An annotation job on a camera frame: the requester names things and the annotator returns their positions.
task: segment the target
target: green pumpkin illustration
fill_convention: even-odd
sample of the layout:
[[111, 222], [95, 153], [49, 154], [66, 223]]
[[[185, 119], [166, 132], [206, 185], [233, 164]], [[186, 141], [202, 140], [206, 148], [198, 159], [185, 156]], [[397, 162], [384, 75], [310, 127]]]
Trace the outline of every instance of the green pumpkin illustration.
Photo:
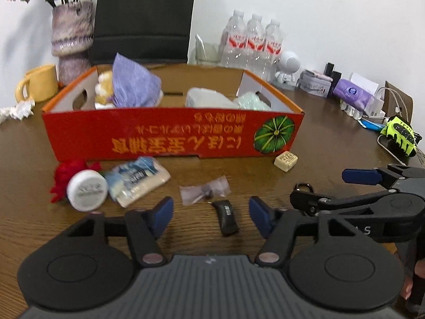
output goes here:
[[294, 122], [287, 116], [275, 116], [263, 123], [254, 135], [254, 149], [263, 154], [280, 150], [291, 139]]

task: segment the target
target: yellow mug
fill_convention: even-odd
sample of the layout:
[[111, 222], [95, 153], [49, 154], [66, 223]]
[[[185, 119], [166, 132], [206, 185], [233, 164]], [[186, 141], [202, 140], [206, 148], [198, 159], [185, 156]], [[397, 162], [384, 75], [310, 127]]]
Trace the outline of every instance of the yellow mug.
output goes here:
[[[27, 97], [23, 90], [26, 87]], [[43, 102], [52, 98], [59, 91], [55, 65], [35, 67], [25, 73], [15, 90], [17, 102], [26, 101], [30, 98], [35, 102]]]

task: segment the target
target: lavender towel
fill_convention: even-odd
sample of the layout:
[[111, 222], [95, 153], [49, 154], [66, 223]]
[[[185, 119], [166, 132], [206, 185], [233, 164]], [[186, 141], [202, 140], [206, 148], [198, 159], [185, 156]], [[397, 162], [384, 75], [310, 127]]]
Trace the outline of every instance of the lavender towel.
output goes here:
[[138, 63], [116, 54], [112, 65], [113, 102], [116, 107], [154, 107], [161, 80]]

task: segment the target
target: yellow and white plush toy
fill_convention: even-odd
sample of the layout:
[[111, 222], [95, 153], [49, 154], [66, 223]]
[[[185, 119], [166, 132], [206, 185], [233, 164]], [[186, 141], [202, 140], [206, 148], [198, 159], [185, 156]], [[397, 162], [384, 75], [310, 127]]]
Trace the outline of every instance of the yellow and white plush toy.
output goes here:
[[112, 103], [113, 84], [111, 70], [103, 72], [99, 75], [99, 83], [94, 87], [94, 91], [96, 92], [94, 103], [96, 109], [115, 108]]

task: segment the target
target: beige cube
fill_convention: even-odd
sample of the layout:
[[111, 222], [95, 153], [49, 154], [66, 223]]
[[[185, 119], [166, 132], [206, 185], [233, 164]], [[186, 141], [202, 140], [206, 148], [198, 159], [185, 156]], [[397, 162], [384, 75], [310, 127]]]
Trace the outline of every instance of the beige cube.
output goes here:
[[281, 153], [275, 159], [275, 166], [284, 172], [288, 172], [297, 162], [298, 157], [289, 151]]

